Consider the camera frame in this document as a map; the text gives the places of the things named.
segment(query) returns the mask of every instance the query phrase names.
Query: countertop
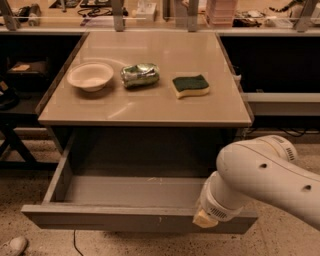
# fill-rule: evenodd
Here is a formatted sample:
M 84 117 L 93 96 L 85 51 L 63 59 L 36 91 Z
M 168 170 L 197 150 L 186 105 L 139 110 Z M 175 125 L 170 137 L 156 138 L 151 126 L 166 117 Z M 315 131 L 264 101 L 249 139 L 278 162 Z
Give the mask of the countertop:
M 91 31 L 70 65 L 100 61 L 115 75 L 89 93 L 61 80 L 40 115 L 44 125 L 248 127 L 252 120 L 214 32 Z M 127 90 L 120 69 L 138 63 L 160 68 L 157 84 Z M 209 94 L 177 99 L 172 79 L 202 74 Z

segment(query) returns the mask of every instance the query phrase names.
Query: ceramic bowl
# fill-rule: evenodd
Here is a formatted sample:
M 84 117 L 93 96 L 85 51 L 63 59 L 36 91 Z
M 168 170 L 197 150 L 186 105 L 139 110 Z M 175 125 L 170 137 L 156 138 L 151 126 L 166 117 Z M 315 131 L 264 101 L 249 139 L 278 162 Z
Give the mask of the ceramic bowl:
M 101 90 L 113 77 L 113 68 L 101 62 L 87 62 L 72 68 L 67 81 L 87 92 Z

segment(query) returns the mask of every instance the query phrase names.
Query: black cable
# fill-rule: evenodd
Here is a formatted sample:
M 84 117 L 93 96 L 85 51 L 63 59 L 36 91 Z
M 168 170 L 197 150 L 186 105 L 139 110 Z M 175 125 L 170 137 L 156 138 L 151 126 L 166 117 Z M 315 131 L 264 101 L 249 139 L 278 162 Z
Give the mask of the black cable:
M 113 13 L 110 9 L 99 8 L 99 7 L 80 9 L 77 13 L 84 18 L 87 16 L 93 18 L 93 17 L 98 17 L 98 16 L 112 16 L 113 15 Z
M 77 244 L 76 244 L 76 230 L 73 230 L 73 246 L 77 250 L 77 252 L 83 256 L 82 252 L 78 249 Z
M 288 130 L 285 130 L 283 128 L 278 128 L 280 131 L 283 131 L 285 132 L 286 134 L 292 136 L 292 137 L 302 137 L 303 135 L 305 134 L 314 134 L 314 133 L 310 133 L 308 132 L 310 129 L 309 128 L 305 128 L 303 131 L 297 131 L 293 128 L 290 128 L 289 131 Z

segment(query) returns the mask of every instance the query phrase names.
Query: green sponge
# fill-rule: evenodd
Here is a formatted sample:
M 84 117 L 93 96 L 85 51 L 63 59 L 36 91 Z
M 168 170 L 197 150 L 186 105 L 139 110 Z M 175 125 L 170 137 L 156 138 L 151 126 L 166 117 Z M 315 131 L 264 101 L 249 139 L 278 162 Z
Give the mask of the green sponge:
M 202 75 L 176 77 L 172 81 L 178 99 L 186 96 L 202 96 L 209 92 L 209 84 Z

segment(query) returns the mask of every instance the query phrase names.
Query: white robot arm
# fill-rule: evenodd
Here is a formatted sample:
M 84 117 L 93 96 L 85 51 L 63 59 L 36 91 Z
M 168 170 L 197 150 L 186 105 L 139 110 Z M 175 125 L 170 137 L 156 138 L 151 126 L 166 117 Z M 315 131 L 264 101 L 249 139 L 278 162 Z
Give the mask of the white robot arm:
M 320 230 L 320 176 L 294 165 L 296 157 L 294 146 L 280 136 L 226 146 L 202 189 L 200 210 L 211 220 L 229 221 L 254 198 Z

